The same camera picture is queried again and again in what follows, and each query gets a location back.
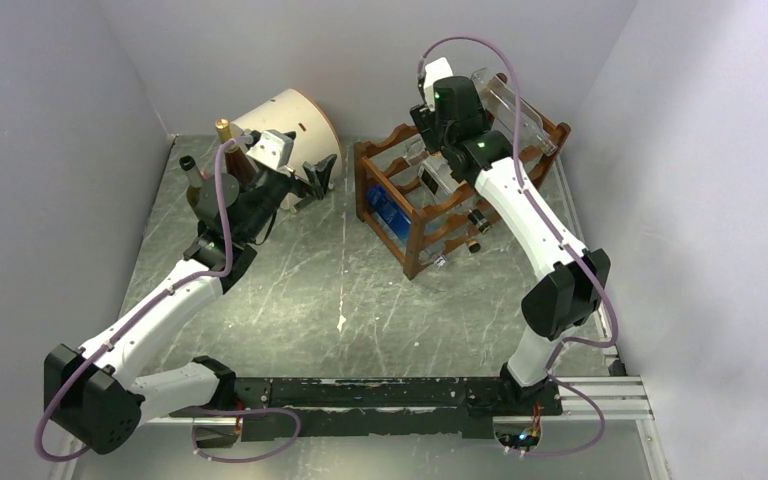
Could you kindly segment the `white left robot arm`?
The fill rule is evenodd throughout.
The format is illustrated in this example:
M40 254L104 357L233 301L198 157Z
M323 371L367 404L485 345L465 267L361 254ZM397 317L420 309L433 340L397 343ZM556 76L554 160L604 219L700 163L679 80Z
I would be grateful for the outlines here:
M222 169L223 151L215 155L211 176L194 158L180 159L195 196L196 238L163 281L113 325L77 348L61 344L46 356L44 411L33 439L39 456L55 460L43 443L49 424L79 440L84 451L102 455L169 413L242 415L235 373L211 357L153 375L144 375L143 368L166 340L245 275L286 196L326 196L337 155L293 168L295 140L294 132L276 130L247 131L227 140L226 148L239 149L259 166L247 183Z

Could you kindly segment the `dark wine bottle cream label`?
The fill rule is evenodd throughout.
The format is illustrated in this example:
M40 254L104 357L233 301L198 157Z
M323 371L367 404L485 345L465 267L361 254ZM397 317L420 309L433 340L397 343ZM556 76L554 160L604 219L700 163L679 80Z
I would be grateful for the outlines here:
M215 130L222 144L225 144L232 139L232 129L228 119L218 119L215 122ZM248 185L257 175L257 170L239 146L229 146L225 150L224 157L226 171L232 175L242 187Z

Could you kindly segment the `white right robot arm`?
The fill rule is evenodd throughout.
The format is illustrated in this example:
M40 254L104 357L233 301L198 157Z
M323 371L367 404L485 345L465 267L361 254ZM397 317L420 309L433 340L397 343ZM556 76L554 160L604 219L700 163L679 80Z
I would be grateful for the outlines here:
M562 342L604 304L610 259L586 247L548 207L511 142L491 127L470 78L438 79L424 100L410 114L428 151L442 156L454 181L490 203L538 279L521 301L526 327L499 389L502 406L522 414L536 403L536 385L547 379Z

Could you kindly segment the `green wine bottle brown label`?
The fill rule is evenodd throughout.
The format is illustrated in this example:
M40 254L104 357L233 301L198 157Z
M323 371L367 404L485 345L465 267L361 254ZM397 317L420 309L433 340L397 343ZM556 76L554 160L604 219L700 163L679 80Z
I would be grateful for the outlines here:
M179 165L188 182L185 198L190 208L196 213L215 213L217 210L217 198L213 178L206 178L203 175L203 172L192 156L184 155L180 157Z

